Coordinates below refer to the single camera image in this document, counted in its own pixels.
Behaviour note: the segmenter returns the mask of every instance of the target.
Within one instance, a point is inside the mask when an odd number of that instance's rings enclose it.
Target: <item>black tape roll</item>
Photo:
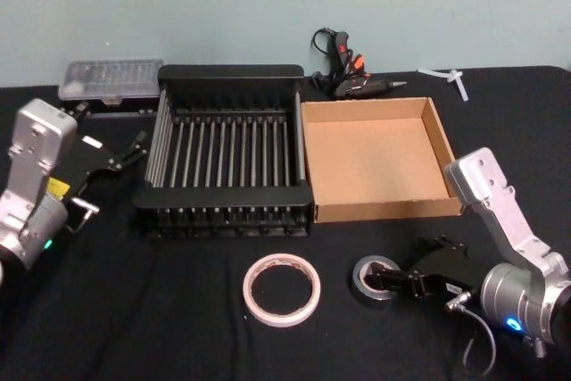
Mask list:
[[[384,308],[387,301],[390,301],[396,293],[389,292],[388,290],[376,290],[364,282],[364,277],[371,273],[370,264],[372,262],[380,263],[388,269],[400,268],[390,259],[376,255],[367,256],[361,259],[355,264],[355,268],[353,268],[351,278],[351,290],[353,296],[369,308],[380,309]]]

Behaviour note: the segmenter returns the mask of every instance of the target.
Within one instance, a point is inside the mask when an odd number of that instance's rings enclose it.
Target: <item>yellow label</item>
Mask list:
[[[61,200],[69,190],[70,186],[67,183],[61,182],[57,178],[49,178],[47,181],[47,192],[52,194],[58,200]]]

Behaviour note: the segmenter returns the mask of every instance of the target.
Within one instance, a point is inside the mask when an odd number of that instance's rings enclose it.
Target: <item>dish rack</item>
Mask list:
[[[145,230],[307,235],[302,79],[295,65],[163,66],[145,186],[134,200]]]

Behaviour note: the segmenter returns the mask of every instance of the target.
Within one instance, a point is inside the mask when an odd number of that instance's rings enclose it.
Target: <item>cardboard box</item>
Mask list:
[[[304,103],[302,121],[317,223],[459,214],[432,99]]]

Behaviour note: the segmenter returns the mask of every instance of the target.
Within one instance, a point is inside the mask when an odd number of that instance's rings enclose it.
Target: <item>double-sided tape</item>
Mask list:
[[[273,314],[260,308],[252,296],[252,285],[261,272],[278,265],[298,269],[311,283],[311,297],[305,305],[290,314]],[[318,306],[321,295],[321,283],[317,271],[305,259],[287,253],[269,254],[255,262],[244,277],[243,293],[250,313],[260,322],[272,327],[290,327],[306,320]]]

